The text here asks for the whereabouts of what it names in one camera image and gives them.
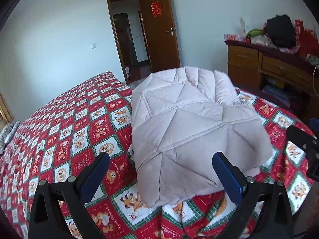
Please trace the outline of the pale pink puffer jacket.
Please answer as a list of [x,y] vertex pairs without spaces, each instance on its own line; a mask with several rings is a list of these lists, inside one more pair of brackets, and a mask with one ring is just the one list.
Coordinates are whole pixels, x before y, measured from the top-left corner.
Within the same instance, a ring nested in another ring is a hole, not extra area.
[[152,73],[133,89],[131,108],[137,187],[149,207],[221,191],[217,152],[248,176],[272,155],[260,117],[226,73],[191,66]]

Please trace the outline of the black clothes pile on dresser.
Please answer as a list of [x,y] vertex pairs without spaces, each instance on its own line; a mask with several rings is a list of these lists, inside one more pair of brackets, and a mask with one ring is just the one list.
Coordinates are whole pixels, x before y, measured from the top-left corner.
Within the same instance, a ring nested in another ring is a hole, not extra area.
[[265,33],[276,47],[292,49],[296,46],[295,28],[288,15],[268,19]]

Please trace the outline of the brown wooden dresser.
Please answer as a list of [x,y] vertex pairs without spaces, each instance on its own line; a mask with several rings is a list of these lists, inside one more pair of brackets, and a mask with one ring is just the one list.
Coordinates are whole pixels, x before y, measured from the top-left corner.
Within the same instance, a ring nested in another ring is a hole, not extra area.
[[266,46],[226,40],[232,83],[261,93],[270,80],[291,93],[291,110],[303,121],[318,118],[318,67]]

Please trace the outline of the grey striped pillow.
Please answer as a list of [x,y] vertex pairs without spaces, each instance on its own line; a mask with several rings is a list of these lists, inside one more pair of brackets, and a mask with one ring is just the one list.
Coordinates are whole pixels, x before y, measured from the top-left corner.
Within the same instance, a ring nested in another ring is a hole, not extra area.
[[0,136],[0,155],[4,153],[5,147],[10,143],[16,133],[20,121],[8,123],[1,131]]

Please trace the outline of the red gift bag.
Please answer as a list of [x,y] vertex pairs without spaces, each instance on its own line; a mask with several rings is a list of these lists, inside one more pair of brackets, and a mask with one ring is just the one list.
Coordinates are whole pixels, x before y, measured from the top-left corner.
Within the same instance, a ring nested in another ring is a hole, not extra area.
[[313,30],[305,29],[301,20],[295,20],[297,55],[306,58],[308,55],[318,57],[318,40]]

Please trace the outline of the red checkered bed quilt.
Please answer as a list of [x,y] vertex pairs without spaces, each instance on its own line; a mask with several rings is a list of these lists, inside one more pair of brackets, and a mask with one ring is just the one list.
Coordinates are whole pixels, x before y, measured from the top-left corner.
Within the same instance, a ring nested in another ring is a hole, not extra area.
[[63,182],[95,160],[111,158],[86,208],[106,238],[216,237],[235,211],[224,192],[176,206],[147,208],[137,189],[128,148],[131,89],[111,72],[61,94],[19,125],[1,156],[1,208],[21,238],[28,237],[31,206],[40,180]]

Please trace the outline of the cream wooden headboard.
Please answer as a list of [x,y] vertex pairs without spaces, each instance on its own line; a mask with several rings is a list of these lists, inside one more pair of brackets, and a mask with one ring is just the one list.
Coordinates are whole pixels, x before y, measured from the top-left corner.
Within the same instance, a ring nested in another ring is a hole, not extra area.
[[5,101],[2,94],[0,94],[0,129],[2,130],[7,124],[14,120],[14,116],[9,110],[7,102]]

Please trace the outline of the green item on dresser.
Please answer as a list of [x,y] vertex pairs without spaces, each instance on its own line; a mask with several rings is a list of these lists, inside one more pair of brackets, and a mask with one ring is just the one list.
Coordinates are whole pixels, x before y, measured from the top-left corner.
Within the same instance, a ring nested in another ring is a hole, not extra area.
[[253,38],[253,37],[256,37],[256,36],[262,36],[264,34],[265,34],[265,32],[264,32],[263,29],[252,29],[252,30],[247,32],[245,37],[250,39],[250,38]]

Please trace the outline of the brown wooden door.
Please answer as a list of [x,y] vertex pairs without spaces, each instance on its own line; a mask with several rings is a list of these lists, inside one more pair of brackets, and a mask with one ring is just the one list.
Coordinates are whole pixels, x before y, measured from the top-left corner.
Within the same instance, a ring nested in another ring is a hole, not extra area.
[[[159,1],[160,6],[163,7],[162,14],[158,17],[154,17],[151,13],[150,5],[154,1]],[[171,1],[140,0],[140,7],[152,71],[179,68],[178,43]],[[170,28],[174,31],[173,37],[170,33],[166,33]]]

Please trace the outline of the red double happiness sticker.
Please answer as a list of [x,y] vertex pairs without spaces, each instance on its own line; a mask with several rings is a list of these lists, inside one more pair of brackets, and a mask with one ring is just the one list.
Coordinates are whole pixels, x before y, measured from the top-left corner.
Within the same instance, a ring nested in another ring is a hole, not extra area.
[[158,17],[162,14],[163,7],[160,6],[159,1],[154,1],[153,3],[151,3],[150,7],[151,13],[154,17]]

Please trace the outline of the dark brown door frame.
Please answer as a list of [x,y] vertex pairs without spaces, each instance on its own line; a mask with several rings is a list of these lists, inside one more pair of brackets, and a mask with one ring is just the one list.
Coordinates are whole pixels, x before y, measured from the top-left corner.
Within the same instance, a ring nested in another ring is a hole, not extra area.
[[141,0],[106,0],[126,84],[136,87],[151,74]]

